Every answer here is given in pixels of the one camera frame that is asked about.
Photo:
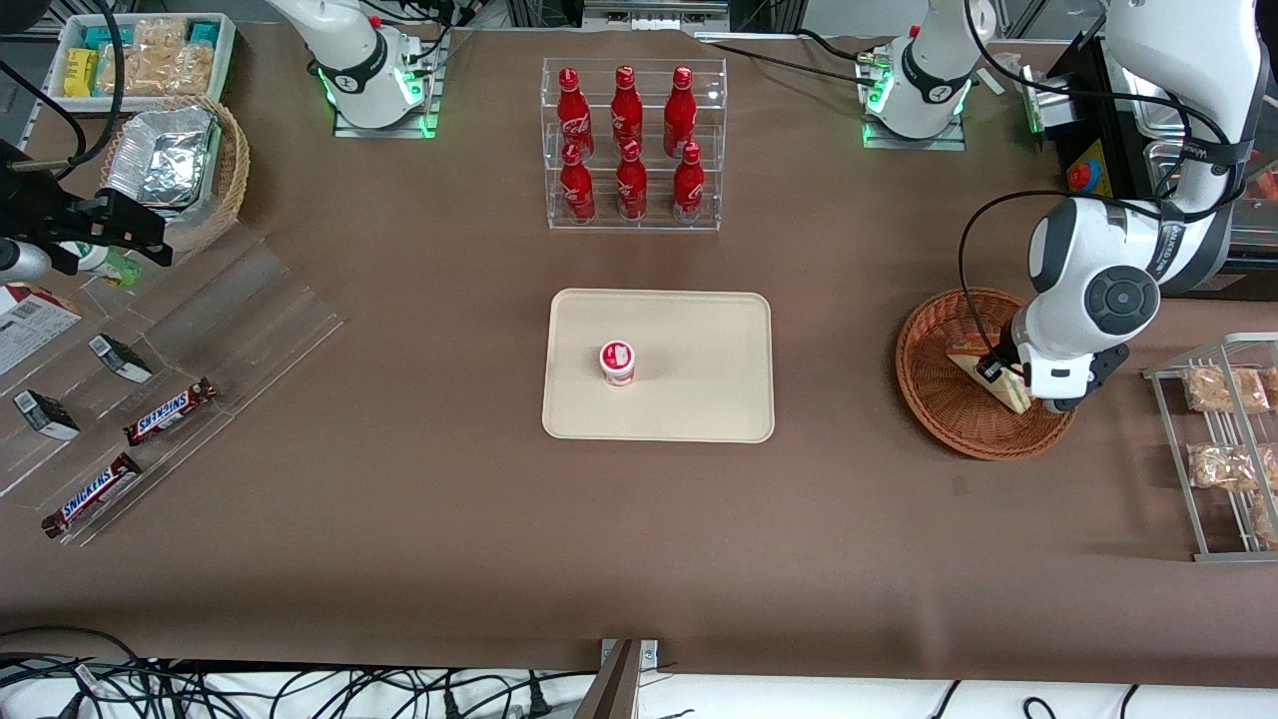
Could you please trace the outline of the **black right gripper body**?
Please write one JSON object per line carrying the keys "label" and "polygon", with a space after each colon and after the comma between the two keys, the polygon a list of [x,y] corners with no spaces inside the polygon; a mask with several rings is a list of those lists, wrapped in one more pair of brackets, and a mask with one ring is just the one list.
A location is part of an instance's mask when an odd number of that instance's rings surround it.
{"label": "black right gripper body", "polygon": [[54,241],[75,229],[77,215],[66,192],[47,170],[15,172],[14,161],[29,160],[1,140],[1,236],[19,241]]}

